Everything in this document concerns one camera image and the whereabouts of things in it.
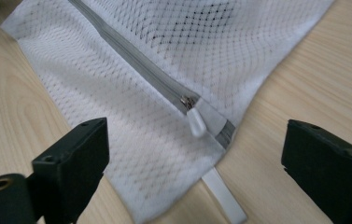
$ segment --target white strap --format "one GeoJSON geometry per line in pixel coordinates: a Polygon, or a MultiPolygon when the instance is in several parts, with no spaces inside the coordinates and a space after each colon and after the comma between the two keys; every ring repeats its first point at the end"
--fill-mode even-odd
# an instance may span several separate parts
{"type": "Polygon", "coordinates": [[[232,224],[239,224],[246,221],[246,213],[232,196],[226,187],[216,167],[211,169],[202,177],[202,180],[216,196],[219,204],[232,224]]]}

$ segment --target wooden table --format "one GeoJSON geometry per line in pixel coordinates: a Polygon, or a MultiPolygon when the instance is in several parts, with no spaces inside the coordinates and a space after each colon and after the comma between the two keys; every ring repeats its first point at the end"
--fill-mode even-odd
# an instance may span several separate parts
{"type": "MultiPolygon", "coordinates": [[[[17,3],[0,3],[0,23],[17,3]]],[[[270,75],[217,166],[248,223],[330,223],[280,163],[289,119],[314,123],[352,143],[352,1],[337,0],[270,75]]],[[[31,160],[69,130],[18,44],[0,30],[0,175],[29,175],[31,160]]],[[[106,179],[79,221],[131,222],[106,179]]],[[[202,182],[154,221],[226,222],[202,182]]]]}

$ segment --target black rubber pad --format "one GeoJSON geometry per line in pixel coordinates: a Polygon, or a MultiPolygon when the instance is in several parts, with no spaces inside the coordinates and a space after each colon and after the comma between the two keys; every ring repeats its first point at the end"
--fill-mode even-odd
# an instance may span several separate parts
{"type": "Polygon", "coordinates": [[[334,223],[352,223],[352,145],[290,120],[281,163],[334,223]]]}

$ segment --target zipper slider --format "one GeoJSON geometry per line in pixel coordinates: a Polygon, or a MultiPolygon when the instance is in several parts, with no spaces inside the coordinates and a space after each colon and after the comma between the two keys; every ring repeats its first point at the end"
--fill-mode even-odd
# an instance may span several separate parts
{"type": "Polygon", "coordinates": [[[187,108],[187,117],[192,135],[197,138],[202,137],[207,132],[207,127],[199,111],[195,108],[195,101],[188,96],[182,96],[180,101],[187,108]]]}

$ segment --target mesh laundry bag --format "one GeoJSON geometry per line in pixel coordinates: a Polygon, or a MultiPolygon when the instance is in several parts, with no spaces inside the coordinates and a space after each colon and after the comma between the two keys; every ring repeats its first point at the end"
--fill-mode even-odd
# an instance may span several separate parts
{"type": "Polygon", "coordinates": [[[107,117],[106,177],[134,221],[226,153],[259,86],[332,0],[24,0],[2,28],[71,126],[107,117]]]}

